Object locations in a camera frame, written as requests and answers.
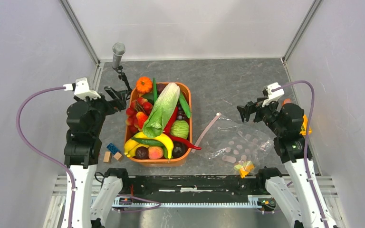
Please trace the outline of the clear zip top bag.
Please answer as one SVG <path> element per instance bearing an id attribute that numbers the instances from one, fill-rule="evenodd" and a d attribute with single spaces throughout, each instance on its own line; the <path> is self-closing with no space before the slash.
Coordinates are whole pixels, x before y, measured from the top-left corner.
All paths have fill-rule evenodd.
<path id="1" fill-rule="evenodd" d="M 237 123 L 217 113 L 194 145 L 201 150 L 192 152 L 199 152 L 201 157 L 213 162 L 258 164 L 273 148 L 273 140 L 257 125 Z"/>

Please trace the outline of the green napa cabbage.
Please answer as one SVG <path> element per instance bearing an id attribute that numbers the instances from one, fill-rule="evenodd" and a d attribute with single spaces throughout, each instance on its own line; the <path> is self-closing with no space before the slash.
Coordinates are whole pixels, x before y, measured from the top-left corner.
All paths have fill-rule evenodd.
<path id="1" fill-rule="evenodd" d="M 145 121 L 143 133 L 149 138 L 159 136 L 168 124 L 179 100 L 180 87 L 176 83 L 168 83 L 155 101 L 153 109 Z"/>

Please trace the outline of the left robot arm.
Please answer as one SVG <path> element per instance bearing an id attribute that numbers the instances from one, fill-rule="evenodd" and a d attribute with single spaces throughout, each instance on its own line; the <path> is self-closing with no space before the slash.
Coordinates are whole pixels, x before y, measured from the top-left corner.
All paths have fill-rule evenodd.
<path id="1" fill-rule="evenodd" d="M 131 90 L 116 91 L 105 87 L 111 97 L 94 90 L 84 82 L 75 87 L 75 103 L 67 108 L 64 148 L 64 166 L 67 172 L 67 194 L 63 228 L 103 228 L 112 207 L 112 201 L 118 193 L 130 189 L 130 180 L 117 176 L 115 169 L 109 169 L 102 188 L 95 201 L 92 201 L 93 177 L 96 173 L 99 151 L 102 142 L 99 139 L 106 116 L 126 108 Z"/>

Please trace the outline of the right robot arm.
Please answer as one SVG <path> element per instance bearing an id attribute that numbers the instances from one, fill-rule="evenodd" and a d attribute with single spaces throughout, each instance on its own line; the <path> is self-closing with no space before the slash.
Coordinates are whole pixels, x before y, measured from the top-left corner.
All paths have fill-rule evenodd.
<path id="1" fill-rule="evenodd" d="M 253 121 L 263 122 L 274 133 L 275 151 L 288 171 L 295 193 L 288 189 L 277 168 L 260 169 L 256 189 L 274 198 L 292 228 L 336 228 L 337 222 L 316 180 L 311 151 L 301 134 L 304 110 L 293 103 L 284 104 L 280 110 L 277 107 L 276 101 L 266 106 L 262 106 L 261 101 L 237 106 L 242 122 L 255 114 Z"/>

